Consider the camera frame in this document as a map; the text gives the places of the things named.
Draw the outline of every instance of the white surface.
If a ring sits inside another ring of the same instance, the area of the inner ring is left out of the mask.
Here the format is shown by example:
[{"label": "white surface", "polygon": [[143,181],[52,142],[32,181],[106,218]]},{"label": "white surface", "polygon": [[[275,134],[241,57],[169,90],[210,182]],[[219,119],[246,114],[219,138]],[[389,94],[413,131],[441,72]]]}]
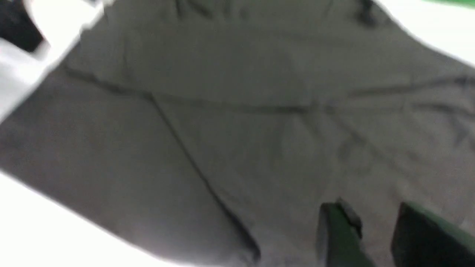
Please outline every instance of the white surface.
[{"label": "white surface", "polygon": [[[29,0],[50,42],[35,58],[0,41],[0,122],[68,51],[101,7]],[[475,66],[475,10],[420,0],[380,0],[423,43]],[[0,266],[173,266],[129,246],[0,172]]]}]

